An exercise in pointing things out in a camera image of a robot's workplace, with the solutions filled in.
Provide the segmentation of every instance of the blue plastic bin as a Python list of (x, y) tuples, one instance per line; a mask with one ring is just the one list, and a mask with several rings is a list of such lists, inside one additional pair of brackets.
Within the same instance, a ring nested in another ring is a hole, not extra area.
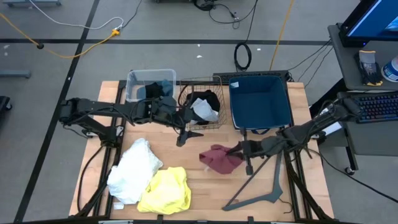
[(236, 129), (278, 128), (291, 122), (289, 102), (279, 77), (232, 78), (229, 96)]

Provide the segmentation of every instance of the wooden tabletop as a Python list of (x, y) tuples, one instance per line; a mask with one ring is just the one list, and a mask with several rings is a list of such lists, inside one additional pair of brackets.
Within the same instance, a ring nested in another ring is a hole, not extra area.
[[(287, 86), (294, 123), (296, 125), (303, 124), (310, 119), (303, 83), (288, 83)], [(103, 82), (98, 101), (114, 102), (117, 90), (118, 82)], [(161, 169), (179, 166), (185, 168), (188, 186), (192, 190), (190, 209), (173, 215), (165, 215), (165, 220), (245, 221), (248, 219), (248, 216), (253, 216), (255, 221), (294, 221), (293, 213), (284, 213), (290, 210), (290, 206), (280, 201), (276, 201), (276, 203), (256, 202), (229, 212), (222, 211), (221, 208), (227, 204), (229, 199), (248, 179), (244, 164), (240, 165), (232, 174), (221, 175), (213, 170), (205, 169), (206, 165), (199, 161), (199, 153), (209, 150), (211, 145), (220, 144), (226, 147), (233, 147), (238, 141), (242, 140), (242, 135), (233, 128), (229, 107), (228, 86), (223, 87), (223, 93), (227, 122), (219, 129), (201, 131), (205, 134), (204, 137), (189, 139), (183, 147), (177, 147), (175, 145), (177, 134), (172, 128), (166, 128), (165, 126), (154, 123), (137, 125), (135, 127), (127, 124), (124, 133), (123, 151), (128, 149), (135, 140), (145, 138), (149, 141), (152, 152), (164, 163)], [(95, 119), (104, 125), (110, 125), (111, 123), (111, 118), (109, 117), (95, 116)], [(260, 140), (273, 134), (275, 134), (274, 131), (270, 131), (262, 136), (248, 134), (248, 139)], [(81, 170), (99, 146), (100, 141), (98, 138), (88, 140)], [(318, 150), (315, 141), (310, 141), (309, 148)], [(310, 159), (306, 152), (302, 152), (301, 157), (308, 191), (325, 213), (333, 217), (333, 210), (320, 158), (313, 155), (313, 159)], [(81, 205), (84, 205), (97, 189), (103, 158), (104, 150), (92, 160), (86, 170), (81, 190)], [(276, 156), (269, 160), (251, 183), (240, 193), (236, 199), (237, 202), (268, 194), (272, 191), (275, 160)], [(261, 162), (261, 158), (252, 159), (254, 170), (257, 169)], [(284, 192), (280, 198), (290, 202), (289, 183), (287, 181), (284, 160), (282, 160), (280, 171), (280, 186)], [(77, 189), (78, 183), (76, 184), (70, 208), (71, 215), (77, 213)], [(296, 189), (296, 192), (298, 193), (300, 216), (305, 217), (301, 194), (298, 189)], [(100, 214), (104, 213), (107, 194), (107, 192), (103, 194)], [(156, 217), (157, 214), (154, 213), (138, 212), (136, 205), (126, 205), (123, 210), (112, 210), (111, 212), (112, 219), (155, 220)]]

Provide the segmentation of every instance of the yellow cloth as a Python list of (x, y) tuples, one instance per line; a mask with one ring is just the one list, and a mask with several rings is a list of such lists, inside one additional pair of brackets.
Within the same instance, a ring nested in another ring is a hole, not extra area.
[(187, 185), (187, 173), (183, 167), (159, 170), (142, 194), (137, 209), (170, 215), (182, 212), (191, 204), (191, 190)]

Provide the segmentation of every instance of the black keyboard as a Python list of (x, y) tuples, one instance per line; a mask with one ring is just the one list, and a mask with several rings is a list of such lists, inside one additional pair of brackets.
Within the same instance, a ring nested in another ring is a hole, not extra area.
[(354, 95), (361, 108), (358, 123), (398, 120), (398, 92)]
[(231, 73), (214, 73), (213, 76), (221, 77), (221, 81), (224, 85), (229, 84), (229, 79), (235, 77), (248, 77), (248, 76), (259, 76), (259, 75), (273, 75), (284, 79), (285, 81), (290, 81), (289, 72), (286, 70), (282, 71), (265, 71), (265, 72), (231, 72)]

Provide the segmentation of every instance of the white cable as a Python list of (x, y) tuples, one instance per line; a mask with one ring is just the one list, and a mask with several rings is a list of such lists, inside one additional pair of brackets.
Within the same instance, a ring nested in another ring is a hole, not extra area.
[(49, 18), (49, 19), (50, 19), (51, 21), (53, 21), (54, 23), (60, 24), (60, 25), (72, 26), (72, 27), (83, 27), (83, 28), (87, 28), (87, 29), (98, 30), (98, 29), (100, 29), (100, 28), (106, 26), (106, 25), (107, 25), (108, 23), (110, 23), (111, 21), (113, 21), (113, 20), (115, 20), (115, 19), (120, 19), (120, 20), (122, 20), (122, 23), (121, 23), (119, 26), (117, 26), (117, 27), (115, 28), (116, 30), (119, 30), (119, 29), (122, 28), (123, 23), (124, 23), (124, 20), (123, 20), (122, 18), (120, 18), (120, 17), (114, 17), (114, 18), (108, 20), (107, 22), (105, 22), (102, 26), (96, 27), (96, 28), (87, 27), (87, 26), (84, 26), (84, 25), (66, 24), (66, 23), (63, 23), (63, 22), (58, 22), (58, 21), (56, 21), (55, 19), (51, 18), (49, 15), (47, 15), (45, 12), (43, 12), (39, 7), (37, 7), (36, 4), (34, 4), (34, 2), (33, 2), (32, 0), (29, 0), (29, 1), (30, 1), (30, 3), (32, 3), (32, 5), (33, 5), (37, 10), (39, 10), (43, 15), (45, 15), (47, 18)]

